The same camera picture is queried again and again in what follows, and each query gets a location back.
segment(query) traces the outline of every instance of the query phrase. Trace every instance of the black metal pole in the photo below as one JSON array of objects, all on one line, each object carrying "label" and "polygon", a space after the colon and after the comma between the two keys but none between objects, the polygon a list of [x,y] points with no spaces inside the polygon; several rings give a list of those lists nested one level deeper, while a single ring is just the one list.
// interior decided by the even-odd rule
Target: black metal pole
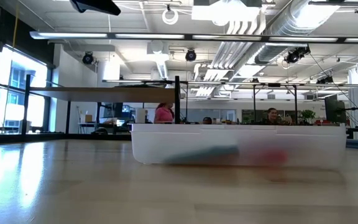
[{"label": "black metal pole", "polygon": [[175,76],[175,124],[180,124],[180,81]]},{"label": "black metal pole", "polygon": [[24,116],[22,121],[22,135],[27,132],[27,110],[29,109],[31,75],[25,76],[25,90],[24,90]]},{"label": "black metal pole", "polygon": [[67,101],[67,118],[66,118],[66,134],[70,128],[70,111],[71,111],[71,101]]},{"label": "black metal pole", "polygon": [[188,96],[189,96],[189,83],[186,84],[186,121],[187,121]]},{"label": "black metal pole", "polygon": [[256,93],[255,93],[255,85],[254,87],[254,122],[256,122]]},{"label": "black metal pole", "polygon": [[298,124],[298,93],[296,92],[296,85],[293,87],[295,91],[295,124]]}]

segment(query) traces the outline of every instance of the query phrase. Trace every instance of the pink shirt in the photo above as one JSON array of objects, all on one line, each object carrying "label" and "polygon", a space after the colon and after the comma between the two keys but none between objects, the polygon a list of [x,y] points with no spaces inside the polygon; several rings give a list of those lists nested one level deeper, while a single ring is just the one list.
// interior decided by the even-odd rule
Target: pink shirt
[{"label": "pink shirt", "polygon": [[159,108],[155,112],[155,118],[154,122],[160,121],[160,122],[172,122],[173,117],[172,113],[169,109],[166,108]]}]

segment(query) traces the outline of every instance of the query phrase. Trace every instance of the potted plant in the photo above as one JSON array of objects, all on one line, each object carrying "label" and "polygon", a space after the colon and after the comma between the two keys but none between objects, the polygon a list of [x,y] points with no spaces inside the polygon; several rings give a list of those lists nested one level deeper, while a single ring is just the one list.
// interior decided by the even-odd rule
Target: potted plant
[{"label": "potted plant", "polygon": [[304,110],[301,112],[302,119],[307,121],[308,123],[311,123],[311,120],[316,116],[316,113],[311,110]]}]

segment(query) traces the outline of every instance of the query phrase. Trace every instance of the translucent plastic container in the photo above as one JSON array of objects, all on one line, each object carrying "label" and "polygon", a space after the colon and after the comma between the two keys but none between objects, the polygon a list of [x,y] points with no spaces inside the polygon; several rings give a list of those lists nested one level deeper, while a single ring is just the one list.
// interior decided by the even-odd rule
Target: translucent plastic container
[{"label": "translucent plastic container", "polygon": [[337,169],[345,149],[344,126],[132,125],[134,157],[144,164]]}]

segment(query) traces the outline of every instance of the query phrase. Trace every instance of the person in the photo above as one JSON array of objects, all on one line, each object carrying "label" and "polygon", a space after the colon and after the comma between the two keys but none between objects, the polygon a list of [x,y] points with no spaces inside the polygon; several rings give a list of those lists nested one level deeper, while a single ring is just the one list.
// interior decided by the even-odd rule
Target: person
[{"label": "person", "polygon": [[277,110],[275,108],[269,108],[267,110],[267,119],[262,120],[263,125],[279,125],[277,121]]},{"label": "person", "polygon": [[210,117],[205,117],[203,119],[203,124],[212,124],[212,119]]},{"label": "person", "polygon": [[172,111],[172,103],[160,103],[155,109],[155,124],[172,123],[174,114]]}]

